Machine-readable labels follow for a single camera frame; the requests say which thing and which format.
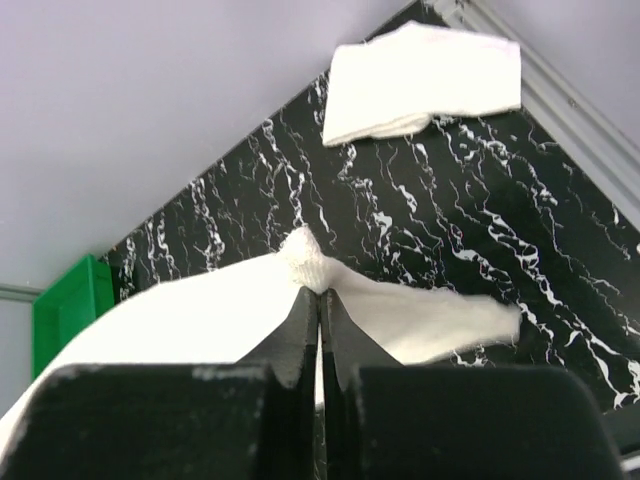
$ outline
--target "green object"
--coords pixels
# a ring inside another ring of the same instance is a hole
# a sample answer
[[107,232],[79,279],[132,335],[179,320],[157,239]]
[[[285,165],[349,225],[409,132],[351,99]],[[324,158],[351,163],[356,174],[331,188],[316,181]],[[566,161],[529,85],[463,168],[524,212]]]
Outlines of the green object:
[[33,303],[32,374],[36,378],[78,333],[114,306],[111,268],[92,255]]

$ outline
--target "white paper towel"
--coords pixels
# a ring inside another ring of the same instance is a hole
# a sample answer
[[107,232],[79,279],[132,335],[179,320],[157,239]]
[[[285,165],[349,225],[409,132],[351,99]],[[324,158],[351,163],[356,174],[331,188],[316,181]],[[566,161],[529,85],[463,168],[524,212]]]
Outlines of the white paper towel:
[[[334,288],[354,322],[404,364],[517,339],[520,314],[489,297],[374,282],[322,254],[307,227],[278,253],[167,282],[78,334],[0,419],[0,459],[29,399],[57,368],[78,363],[234,363],[286,318],[300,287]],[[317,403],[322,385],[316,386]]]
[[411,21],[336,49],[322,143],[408,135],[436,114],[480,116],[520,105],[517,43]]

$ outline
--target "black marble surface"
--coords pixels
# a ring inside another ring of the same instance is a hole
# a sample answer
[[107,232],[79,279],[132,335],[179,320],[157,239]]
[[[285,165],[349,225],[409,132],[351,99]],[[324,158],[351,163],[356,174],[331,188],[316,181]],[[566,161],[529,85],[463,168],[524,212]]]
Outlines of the black marble surface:
[[[409,19],[443,24],[416,3],[384,31]],[[120,298],[275,251],[308,223],[325,254],[373,279],[520,306],[517,348],[451,363],[561,365],[603,411],[639,400],[640,234],[535,120],[440,118],[412,138],[326,149],[326,86],[322,75],[105,256]]]

